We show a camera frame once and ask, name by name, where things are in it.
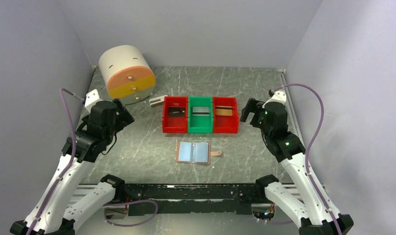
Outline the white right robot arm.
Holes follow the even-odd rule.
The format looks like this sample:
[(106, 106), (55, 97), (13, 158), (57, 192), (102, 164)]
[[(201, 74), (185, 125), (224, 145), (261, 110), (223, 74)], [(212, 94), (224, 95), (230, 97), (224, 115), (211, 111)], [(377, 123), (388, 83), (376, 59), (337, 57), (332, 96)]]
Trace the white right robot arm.
[(307, 150), (288, 129), (284, 102), (271, 98), (263, 103), (250, 98), (240, 121), (245, 122), (249, 113), (254, 114), (250, 124), (260, 129), (266, 148), (289, 174), (301, 196), (297, 199), (275, 176), (267, 175), (256, 181), (255, 198), (279, 206), (301, 235), (346, 235), (354, 225), (353, 220), (340, 212), (319, 183), (307, 159)]

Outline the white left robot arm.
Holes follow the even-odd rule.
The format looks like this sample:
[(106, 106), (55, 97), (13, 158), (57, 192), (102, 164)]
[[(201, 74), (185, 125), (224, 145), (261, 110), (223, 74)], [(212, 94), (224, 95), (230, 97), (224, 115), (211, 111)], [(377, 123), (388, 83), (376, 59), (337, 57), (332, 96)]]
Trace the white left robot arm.
[(59, 164), (43, 196), (25, 220), (12, 224), (13, 235), (74, 235), (80, 226), (106, 203), (126, 199), (123, 179), (106, 175), (97, 186), (72, 206), (69, 202), (82, 177), (99, 155), (116, 143), (117, 133), (134, 122), (123, 103), (97, 101), (76, 132), (66, 140)]

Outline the tan leather card holder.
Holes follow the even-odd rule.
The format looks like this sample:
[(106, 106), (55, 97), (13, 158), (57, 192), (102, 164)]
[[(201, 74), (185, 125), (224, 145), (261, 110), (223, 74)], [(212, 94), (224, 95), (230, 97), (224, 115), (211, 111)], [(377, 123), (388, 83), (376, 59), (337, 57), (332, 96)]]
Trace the tan leather card holder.
[(220, 157), (222, 151), (212, 151), (211, 144), (202, 142), (177, 141), (175, 162), (184, 164), (209, 165), (211, 157)]

